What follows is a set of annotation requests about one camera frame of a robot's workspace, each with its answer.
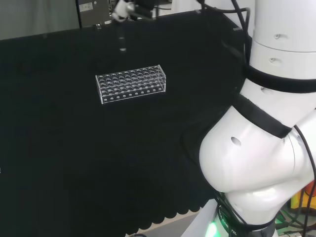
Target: screw hole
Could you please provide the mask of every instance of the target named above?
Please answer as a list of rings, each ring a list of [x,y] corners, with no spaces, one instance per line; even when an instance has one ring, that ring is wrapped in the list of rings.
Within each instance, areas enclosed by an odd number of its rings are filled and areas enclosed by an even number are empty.
[[[241,147],[241,142],[240,142],[240,140],[238,140],[238,139],[235,138],[235,137],[231,137],[231,140],[232,140],[232,142],[233,142],[236,146]]]

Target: gray wall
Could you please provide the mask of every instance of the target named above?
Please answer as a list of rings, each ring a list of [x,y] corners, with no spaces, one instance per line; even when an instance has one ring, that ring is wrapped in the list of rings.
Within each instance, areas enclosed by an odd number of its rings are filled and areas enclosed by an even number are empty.
[[[0,0],[0,40],[78,27],[75,0]]]

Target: sticker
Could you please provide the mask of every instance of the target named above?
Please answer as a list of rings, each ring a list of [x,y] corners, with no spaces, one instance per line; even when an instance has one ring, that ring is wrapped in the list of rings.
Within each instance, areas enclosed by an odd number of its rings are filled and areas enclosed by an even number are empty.
[[[93,10],[91,2],[79,5],[80,12]]]

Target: black tablecloth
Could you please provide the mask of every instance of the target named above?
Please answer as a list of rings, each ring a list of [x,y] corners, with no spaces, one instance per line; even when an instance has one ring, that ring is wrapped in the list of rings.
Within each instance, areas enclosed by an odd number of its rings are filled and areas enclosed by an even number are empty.
[[[0,41],[1,237],[123,237],[213,197],[180,137],[196,154],[231,104],[242,33],[197,12],[123,27],[126,54],[114,25]],[[157,64],[165,94],[101,105],[95,75]]]

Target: green indicator light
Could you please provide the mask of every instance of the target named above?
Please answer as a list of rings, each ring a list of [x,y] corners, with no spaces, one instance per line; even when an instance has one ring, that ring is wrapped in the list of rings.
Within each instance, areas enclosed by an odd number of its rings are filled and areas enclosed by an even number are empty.
[[[214,222],[212,222],[211,224],[209,224],[205,237],[220,237],[221,235],[219,234],[219,232],[217,231],[217,227],[215,225]]]

